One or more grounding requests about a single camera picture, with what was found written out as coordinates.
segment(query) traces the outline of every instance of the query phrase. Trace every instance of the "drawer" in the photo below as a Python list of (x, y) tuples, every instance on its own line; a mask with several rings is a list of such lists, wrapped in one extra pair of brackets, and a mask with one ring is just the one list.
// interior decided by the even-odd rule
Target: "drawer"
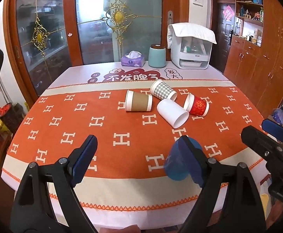
[(260, 47), (246, 41), (244, 44), (244, 50), (257, 57), (260, 51)]
[(240, 37), (232, 36), (231, 45), (238, 46), (239, 48), (243, 49), (245, 41), (245, 39)]

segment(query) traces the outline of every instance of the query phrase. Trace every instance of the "orange tablecloth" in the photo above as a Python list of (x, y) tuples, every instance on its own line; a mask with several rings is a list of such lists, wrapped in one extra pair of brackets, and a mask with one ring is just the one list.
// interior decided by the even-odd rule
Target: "orange tablecloth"
[[(48, 89), (27, 114), (8, 151), (3, 171), (20, 181), (27, 164), (52, 164), (67, 157), (89, 134), (97, 152), (76, 194), (84, 207), (105, 210), (147, 210), (175, 206), (197, 198), (200, 188), (190, 178), (175, 182), (164, 170), (172, 144), (181, 136), (196, 139), (207, 156), (253, 168), (262, 159), (241, 142), (244, 127), (258, 129), (257, 109), (229, 81), (168, 81), (183, 106), (188, 92), (205, 98), (208, 114), (190, 116), (173, 129), (157, 112), (126, 112), (127, 89), (148, 93), (153, 82), (117, 82)], [(51, 197), (56, 197), (50, 187)]]

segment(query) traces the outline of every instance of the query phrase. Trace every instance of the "teal canister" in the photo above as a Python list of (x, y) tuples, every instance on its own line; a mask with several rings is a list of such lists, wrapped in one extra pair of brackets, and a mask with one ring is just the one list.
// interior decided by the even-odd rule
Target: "teal canister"
[(166, 66), (165, 47), (153, 44), (149, 49), (148, 65), (154, 68), (163, 68)]

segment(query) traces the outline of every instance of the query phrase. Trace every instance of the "table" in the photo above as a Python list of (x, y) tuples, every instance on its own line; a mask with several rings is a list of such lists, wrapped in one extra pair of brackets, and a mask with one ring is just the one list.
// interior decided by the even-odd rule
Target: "table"
[[(125, 112), (127, 89), (148, 94), (158, 78), (167, 79), (178, 92), (180, 105), (188, 92), (203, 97), (210, 103), (208, 114), (190, 116), (183, 126), (172, 129), (156, 111), (156, 98), (150, 112)], [(92, 223), (114, 229), (132, 224), (141, 229), (178, 225), (201, 189), (190, 177), (176, 182), (165, 175), (162, 168), (171, 145), (181, 135), (193, 137), (207, 156), (223, 164), (245, 162), (259, 185), (268, 174), (265, 161), (242, 144), (240, 133), (247, 125), (261, 130), (262, 120), (247, 97), (211, 66), (181, 70), (168, 62), (166, 68), (156, 70), (147, 64), (133, 68), (120, 63), (72, 67), (25, 117), (9, 148), (2, 178), (17, 190), (29, 162), (54, 163), (94, 134), (97, 152), (75, 187)], [(214, 211), (222, 208), (226, 190), (222, 185)], [(63, 222), (52, 184), (49, 192), (56, 216)]]

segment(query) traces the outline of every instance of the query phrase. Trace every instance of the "translucent blue cup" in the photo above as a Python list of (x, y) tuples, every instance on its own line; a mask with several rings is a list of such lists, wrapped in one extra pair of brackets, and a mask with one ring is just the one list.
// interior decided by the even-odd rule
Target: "translucent blue cup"
[[(190, 142), (194, 145), (195, 148), (202, 149), (201, 145), (194, 140), (193, 138), (189, 137)], [(164, 163), (164, 171), (166, 175), (171, 178), (172, 180), (184, 180), (188, 174), (189, 169), (187, 167), (187, 162), (183, 159), (180, 153), (180, 143), (178, 140), (173, 144), (168, 157)]]

